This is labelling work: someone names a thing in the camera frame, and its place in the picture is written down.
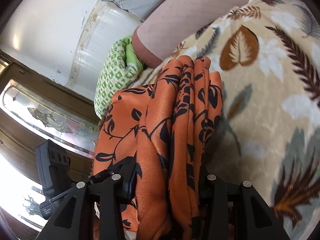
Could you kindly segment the pink bolster cushion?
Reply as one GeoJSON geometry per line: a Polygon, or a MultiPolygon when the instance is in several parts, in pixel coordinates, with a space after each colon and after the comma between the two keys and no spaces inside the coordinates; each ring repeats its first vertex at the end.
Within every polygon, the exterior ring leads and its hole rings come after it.
{"type": "Polygon", "coordinates": [[[137,57],[156,68],[189,35],[248,0],[165,0],[135,30],[132,46],[137,57]]]}

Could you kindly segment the leaf pattern beige blanket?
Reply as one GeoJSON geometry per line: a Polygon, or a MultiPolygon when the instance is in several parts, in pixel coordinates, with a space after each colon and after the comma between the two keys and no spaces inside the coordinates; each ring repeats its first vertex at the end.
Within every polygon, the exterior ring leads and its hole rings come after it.
{"type": "Polygon", "coordinates": [[[222,114],[202,164],[227,183],[249,181],[289,239],[319,227],[319,25],[300,0],[249,0],[190,35],[180,56],[210,59],[222,114]]]}

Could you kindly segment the green checkered pillow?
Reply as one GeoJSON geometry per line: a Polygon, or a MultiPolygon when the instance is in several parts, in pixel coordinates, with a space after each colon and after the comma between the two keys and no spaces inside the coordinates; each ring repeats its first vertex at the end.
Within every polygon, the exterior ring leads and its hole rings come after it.
{"type": "Polygon", "coordinates": [[[112,96],[133,83],[143,70],[143,64],[134,52],[132,37],[116,41],[110,48],[98,77],[94,95],[96,115],[101,118],[111,104],[112,96]]]}

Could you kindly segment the stained glass wooden door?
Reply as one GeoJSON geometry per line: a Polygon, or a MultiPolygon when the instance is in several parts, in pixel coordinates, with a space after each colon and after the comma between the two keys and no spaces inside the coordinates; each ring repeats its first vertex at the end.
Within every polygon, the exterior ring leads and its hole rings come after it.
{"type": "Polygon", "coordinates": [[[1,153],[39,182],[36,147],[51,140],[66,150],[73,180],[89,176],[98,137],[93,101],[1,52],[1,153]]]}

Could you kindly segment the orange black floral garment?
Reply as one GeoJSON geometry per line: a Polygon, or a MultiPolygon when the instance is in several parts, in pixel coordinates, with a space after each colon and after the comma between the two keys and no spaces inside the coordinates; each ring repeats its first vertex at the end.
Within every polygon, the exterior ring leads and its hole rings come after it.
{"type": "Polygon", "coordinates": [[[154,84],[114,94],[95,148],[93,172],[137,162],[123,228],[137,239],[200,239],[199,177],[204,148],[222,114],[222,81],[207,57],[180,56],[154,84]]]}

